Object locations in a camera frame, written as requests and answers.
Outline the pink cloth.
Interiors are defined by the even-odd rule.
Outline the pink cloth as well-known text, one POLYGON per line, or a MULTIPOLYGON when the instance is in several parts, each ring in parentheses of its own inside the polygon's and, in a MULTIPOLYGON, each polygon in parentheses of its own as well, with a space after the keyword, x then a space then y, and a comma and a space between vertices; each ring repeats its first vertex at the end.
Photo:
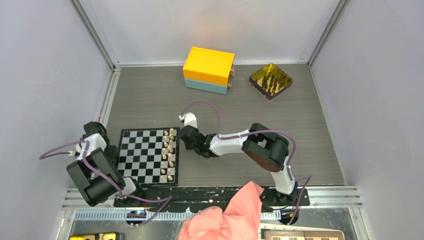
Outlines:
POLYGON ((261 222, 264 189, 253 181, 245 184, 222 209, 211 206, 186 220, 179 240, 256 240, 261 222))

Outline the black white chess board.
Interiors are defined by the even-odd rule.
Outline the black white chess board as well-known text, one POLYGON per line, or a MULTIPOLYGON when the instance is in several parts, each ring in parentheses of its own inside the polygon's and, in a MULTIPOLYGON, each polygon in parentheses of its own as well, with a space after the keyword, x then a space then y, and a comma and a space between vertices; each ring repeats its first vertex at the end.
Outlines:
POLYGON ((118 171, 143 187, 177 186, 179 131, 178 127, 123 129, 118 171))

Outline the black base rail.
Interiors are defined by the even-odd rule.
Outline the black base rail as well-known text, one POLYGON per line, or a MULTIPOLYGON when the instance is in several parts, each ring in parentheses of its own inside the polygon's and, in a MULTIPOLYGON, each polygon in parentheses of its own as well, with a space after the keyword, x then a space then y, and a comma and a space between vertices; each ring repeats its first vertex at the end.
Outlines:
MULTIPOLYGON (((262 209, 270 212, 273 208, 295 207, 299 196, 300 206, 309 206, 310 200, 307 190, 301 191, 299 187, 295 193, 288 197, 276 191, 272 186, 263 186, 263 192, 259 195, 262 209)), ((221 187, 150 187, 141 190, 141 197, 147 200, 161 200, 168 196, 172 199, 164 207, 163 211, 182 213, 189 209, 192 213, 212 206, 226 209, 231 198, 241 189, 240 186, 221 187)))

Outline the gold tin at bottom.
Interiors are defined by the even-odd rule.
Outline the gold tin at bottom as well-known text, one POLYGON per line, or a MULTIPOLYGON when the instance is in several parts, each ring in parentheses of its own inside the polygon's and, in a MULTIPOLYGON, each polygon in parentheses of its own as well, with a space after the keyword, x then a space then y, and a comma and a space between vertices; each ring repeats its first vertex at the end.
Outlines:
POLYGON ((69 237, 69 240, 121 240, 122 236, 119 232, 99 232, 76 234, 69 237))

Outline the gold tin tray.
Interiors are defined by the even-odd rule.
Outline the gold tin tray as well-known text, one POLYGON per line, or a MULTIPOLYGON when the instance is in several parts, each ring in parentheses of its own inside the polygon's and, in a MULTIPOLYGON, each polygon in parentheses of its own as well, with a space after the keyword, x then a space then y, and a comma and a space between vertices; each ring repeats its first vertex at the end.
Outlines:
POLYGON ((293 83, 293 79, 274 63, 260 68, 249 77, 248 84, 267 101, 272 101, 293 83))

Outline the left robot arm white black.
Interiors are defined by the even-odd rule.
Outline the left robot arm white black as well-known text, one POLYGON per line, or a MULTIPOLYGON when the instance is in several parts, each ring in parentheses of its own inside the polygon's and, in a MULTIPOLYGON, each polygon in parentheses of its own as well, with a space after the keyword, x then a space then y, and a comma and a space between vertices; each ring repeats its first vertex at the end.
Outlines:
POLYGON ((84 201, 95 207, 115 197, 114 207, 140 207, 146 193, 134 178, 119 172, 118 148, 110 144, 106 128, 91 121, 83 129, 85 134, 75 146, 77 158, 66 170, 84 201))

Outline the wooden chess board box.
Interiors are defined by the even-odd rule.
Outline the wooden chess board box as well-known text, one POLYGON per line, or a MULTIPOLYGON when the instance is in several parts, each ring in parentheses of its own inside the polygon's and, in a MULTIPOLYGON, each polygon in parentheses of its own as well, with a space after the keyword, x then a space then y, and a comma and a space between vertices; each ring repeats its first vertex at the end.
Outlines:
POLYGON ((344 240, 341 231, 266 230, 264 240, 344 240))

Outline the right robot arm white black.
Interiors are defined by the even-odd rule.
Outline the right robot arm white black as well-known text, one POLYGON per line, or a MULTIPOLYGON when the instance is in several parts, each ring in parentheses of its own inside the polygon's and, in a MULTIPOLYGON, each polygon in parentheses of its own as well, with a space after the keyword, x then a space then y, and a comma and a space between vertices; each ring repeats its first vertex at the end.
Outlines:
POLYGON ((204 158, 246 154, 271 173, 276 197, 281 204, 288 206, 297 200, 298 184, 289 165, 293 156, 289 155, 289 141, 280 132, 254 123, 245 131, 223 135, 203 135, 198 128, 187 125, 181 128, 179 135, 187 150, 193 150, 204 158))

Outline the yellow and teal box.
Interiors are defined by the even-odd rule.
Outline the yellow and teal box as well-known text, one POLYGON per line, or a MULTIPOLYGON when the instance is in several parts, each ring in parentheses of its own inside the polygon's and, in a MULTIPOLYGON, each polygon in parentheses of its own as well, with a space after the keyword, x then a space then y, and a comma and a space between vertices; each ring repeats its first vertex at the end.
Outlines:
POLYGON ((227 95, 234 75, 235 54, 193 46, 182 67, 187 88, 227 95))

